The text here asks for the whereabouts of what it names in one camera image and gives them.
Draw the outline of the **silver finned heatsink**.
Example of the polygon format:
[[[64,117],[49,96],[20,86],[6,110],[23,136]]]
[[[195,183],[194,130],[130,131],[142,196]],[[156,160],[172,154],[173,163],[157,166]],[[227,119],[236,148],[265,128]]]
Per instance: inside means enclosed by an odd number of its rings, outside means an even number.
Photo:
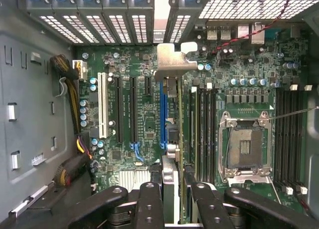
[[[126,188],[128,192],[138,190],[141,184],[151,180],[149,171],[121,171],[119,172],[119,186]]]

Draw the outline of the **metal socket cover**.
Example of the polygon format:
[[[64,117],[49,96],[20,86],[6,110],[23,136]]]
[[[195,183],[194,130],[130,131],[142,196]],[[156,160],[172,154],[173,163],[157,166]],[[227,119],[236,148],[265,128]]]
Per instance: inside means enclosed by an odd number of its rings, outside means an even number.
[[[255,183],[255,184],[272,184],[273,183],[269,176],[260,177],[256,175],[234,176],[233,178],[222,179],[222,182],[228,184],[230,187],[233,185],[243,185],[245,183]]]

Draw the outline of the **CPU socket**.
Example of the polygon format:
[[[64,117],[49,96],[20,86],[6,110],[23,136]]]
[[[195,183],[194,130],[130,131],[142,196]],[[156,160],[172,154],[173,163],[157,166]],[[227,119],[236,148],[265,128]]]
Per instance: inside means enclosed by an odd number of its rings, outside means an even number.
[[[267,111],[259,116],[221,114],[218,124],[218,171],[222,179],[256,175],[266,177],[272,170],[272,122]]]

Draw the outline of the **blue expansion slot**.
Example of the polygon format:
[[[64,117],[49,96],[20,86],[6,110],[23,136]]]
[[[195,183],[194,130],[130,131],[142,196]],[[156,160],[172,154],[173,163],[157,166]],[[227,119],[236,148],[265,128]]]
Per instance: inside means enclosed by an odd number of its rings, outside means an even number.
[[[159,89],[159,102],[160,102],[160,141],[159,145],[162,150],[167,148],[167,132],[166,132],[166,118],[167,118],[167,95],[164,93],[163,82],[160,83]]]

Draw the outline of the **white expansion slot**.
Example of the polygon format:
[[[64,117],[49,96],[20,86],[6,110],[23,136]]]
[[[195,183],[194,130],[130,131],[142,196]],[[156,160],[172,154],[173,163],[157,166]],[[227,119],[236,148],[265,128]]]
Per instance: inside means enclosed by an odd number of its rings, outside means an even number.
[[[105,72],[98,72],[98,122],[99,138],[106,139],[109,134],[108,129],[108,80]]]

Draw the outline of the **thin locking lever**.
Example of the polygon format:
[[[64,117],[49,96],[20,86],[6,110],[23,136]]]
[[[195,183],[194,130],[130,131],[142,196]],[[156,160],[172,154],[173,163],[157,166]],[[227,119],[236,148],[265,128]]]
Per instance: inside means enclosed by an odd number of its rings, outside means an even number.
[[[298,111],[295,111],[295,112],[290,112],[290,113],[287,113],[287,114],[275,116],[275,117],[269,118],[268,121],[274,121],[276,119],[281,119],[281,118],[285,118],[285,117],[289,117],[289,116],[293,116],[293,115],[297,115],[297,114],[302,114],[302,113],[306,113],[306,112],[314,111],[314,110],[319,110],[319,106],[315,106],[313,108],[307,108],[307,109],[298,110]]]

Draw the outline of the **green motherboard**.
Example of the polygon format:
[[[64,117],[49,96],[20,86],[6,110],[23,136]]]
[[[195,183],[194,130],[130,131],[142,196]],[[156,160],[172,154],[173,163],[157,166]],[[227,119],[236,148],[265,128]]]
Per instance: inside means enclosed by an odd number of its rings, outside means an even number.
[[[270,118],[302,110],[306,102],[308,35],[289,37],[287,30],[263,32],[261,45],[245,40],[211,54],[215,42],[204,32],[189,58],[197,69],[182,77],[183,164],[198,181],[219,191],[229,185],[218,171],[218,124],[221,114]],[[119,184],[121,171],[150,171],[161,162],[160,84],[155,46],[85,46],[78,49],[75,67],[87,70],[80,83],[80,125],[92,155],[91,182],[95,192]],[[98,72],[107,74],[108,129],[99,138]],[[304,185],[306,116],[297,114],[272,122],[272,184],[245,183],[243,188],[301,211]]]

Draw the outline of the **open black PC case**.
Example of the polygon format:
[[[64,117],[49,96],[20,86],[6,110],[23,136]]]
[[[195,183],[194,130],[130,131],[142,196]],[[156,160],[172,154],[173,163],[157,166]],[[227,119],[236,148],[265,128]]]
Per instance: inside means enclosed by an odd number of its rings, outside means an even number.
[[[79,48],[179,51],[204,32],[215,55],[245,40],[261,45],[272,29],[308,35],[303,109],[319,106],[319,0],[0,0],[0,229],[65,229],[71,208],[103,191],[93,190],[80,125],[88,72],[73,64]],[[319,110],[303,114],[307,195],[301,211],[286,207],[319,222]],[[185,183],[183,198],[184,223],[164,229],[204,229]],[[225,207],[235,229],[264,228]]]

